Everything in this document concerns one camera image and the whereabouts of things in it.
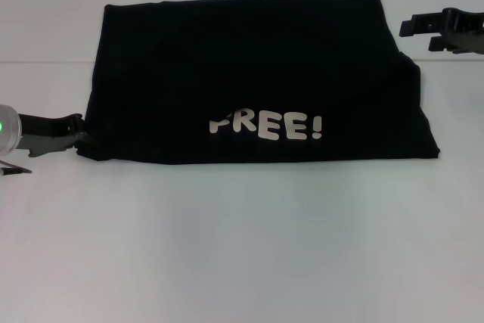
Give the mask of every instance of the white letter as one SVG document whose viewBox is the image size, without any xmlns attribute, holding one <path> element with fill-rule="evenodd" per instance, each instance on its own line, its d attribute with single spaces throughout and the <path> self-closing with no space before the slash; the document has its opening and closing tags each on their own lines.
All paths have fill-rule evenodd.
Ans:
<svg viewBox="0 0 484 323">
<path fill-rule="evenodd" d="M 224 125 L 227 125 L 229 123 L 230 123 L 230 121 L 228 121 L 228 120 L 222 120 L 218 123 L 216 121 L 210 121 L 210 132 L 212 134 L 215 134 L 216 132 L 218 132 L 219 126 L 224 126 Z"/>
<path fill-rule="evenodd" d="M 242 130 L 242 124 L 246 126 L 251 132 L 255 132 L 257 130 L 256 126 L 252 124 L 250 121 L 255 116 L 255 113 L 251 109 L 242 109 L 239 111 L 235 111 L 234 115 L 234 131 L 239 132 Z"/>
<path fill-rule="evenodd" d="M 295 124 L 294 120 L 306 121 L 308 116 L 305 113 L 285 113 L 284 123 L 286 124 L 286 133 L 288 139 L 306 140 L 308 136 L 296 130 L 306 130 L 306 125 Z"/>
<path fill-rule="evenodd" d="M 281 126 L 276 123 L 271 123 L 269 119 L 273 120 L 281 120 L 282 115 L 279 113 L 273 113 L 272 111 L 265 111 L 262 110 L 259 112 L 259 137 L 269 140 L 278 140 L 279 134 L 275 132 L 270 132 L 269 128 L 271 129 L 280 129 Z"/>
</svg>

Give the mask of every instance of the black fabric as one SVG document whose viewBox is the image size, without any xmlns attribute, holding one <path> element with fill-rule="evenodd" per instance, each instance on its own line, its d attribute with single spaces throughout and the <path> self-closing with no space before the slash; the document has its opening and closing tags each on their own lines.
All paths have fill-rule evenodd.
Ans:
<svg viewBox="0 0 484 323">
<path fill-rule="evenodd" d="M 86 122 L 96 142 L 78 153 L 95 160 L 439 155 L 420 70 L 397 49 L 380 0 L 108 5 Z"/>
</svg>

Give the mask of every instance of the black cloth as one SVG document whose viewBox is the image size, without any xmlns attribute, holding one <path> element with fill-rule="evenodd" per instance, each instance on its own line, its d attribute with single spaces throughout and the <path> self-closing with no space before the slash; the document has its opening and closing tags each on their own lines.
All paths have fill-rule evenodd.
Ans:
<svg viewBox="0 0 484 323">
<path fill-rule="evenodd" d="M 86 123 L 95 160 L 439 155 L 380 0 L 108 5 Z"/>
</svg>

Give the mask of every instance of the white table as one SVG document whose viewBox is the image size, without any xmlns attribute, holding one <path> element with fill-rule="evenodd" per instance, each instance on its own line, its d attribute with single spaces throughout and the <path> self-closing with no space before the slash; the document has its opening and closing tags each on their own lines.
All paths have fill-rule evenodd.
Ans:
<svg viewBox="0 0 484 323">
<path fill-rule="evenodd" d="M 0 0 L 0 104 L 84 112 L 103 5 L 149 1 Z M 482 11 L 383 2 L 395 35 L 415 13 Z M 399 46 L 458 59 L 427 41 Z M 417 63 L 438 160 L 4 158 L 34 174 L 0 179 L 0 322 L 482 322 L 484 63 Z"/>
</svg>

